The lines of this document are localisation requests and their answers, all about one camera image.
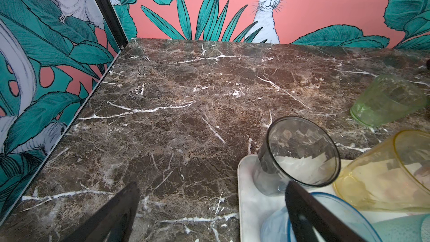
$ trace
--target wallpaper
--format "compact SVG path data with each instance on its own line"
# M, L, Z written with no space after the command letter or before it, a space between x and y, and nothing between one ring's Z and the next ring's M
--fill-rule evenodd
M429 0L120 0L137 37L429 49Z
M0 1L2 222L118 51L95 0Z

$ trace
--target clear glass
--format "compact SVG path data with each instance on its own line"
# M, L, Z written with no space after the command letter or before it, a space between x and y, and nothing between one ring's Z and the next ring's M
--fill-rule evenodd
M347 202L324 192L311 192L310 194L367 242L382 242L366 218ZM316 229L314 231L319 241L324 241ZM260 239L261 242L296 241L286 207L276 211L264 221Z
M401 217L373 224L383 241L429 242L430 214Z
M359 96L351 108L352 117L368 127L400 119L425 107L424 92L403 78L380 75Z
M398 132L347 165L333 188L359 210L430 212L430 134Z
M339 152L327 133L299 117L272 123L252 171L257 189L267 196L281 196L290 180L303 186L324 187L341 169Z

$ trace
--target marble countertop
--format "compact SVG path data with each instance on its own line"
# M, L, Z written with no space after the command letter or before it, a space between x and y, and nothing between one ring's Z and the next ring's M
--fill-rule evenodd
M271 121L325 128L344 159L402 129L430 131L429 109L380 128L349 108L375 76L430 93L428 51L132 40L58 144L4 241L59 241L126 184L141 192L130 241L240 241L237 165Z

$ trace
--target white tray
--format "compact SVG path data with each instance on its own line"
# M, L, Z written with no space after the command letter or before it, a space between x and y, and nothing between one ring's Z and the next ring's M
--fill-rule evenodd
M257 155L245 156L237 167L240 240L242 242L260 242L260 229L263 222L276 210L285 206L284 196L268 197L254 186L252 169L257 160ZM347 166L350 162L351 160L341 160L342 167ZM336 195L331 185L312 189L309 192L326 192ZM370 223L408 215L396 212L360 212Z

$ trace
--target black metal frame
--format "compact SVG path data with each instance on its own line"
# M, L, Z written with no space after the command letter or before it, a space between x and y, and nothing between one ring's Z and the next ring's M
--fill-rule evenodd
M62 242L127 242L139 203L139 189L132 182L100 208Z
M288 183L285 203L297 242L318 242L312 226L326 241L366 242L294 181Z
M110 0L95 0L121 51L129 42Z

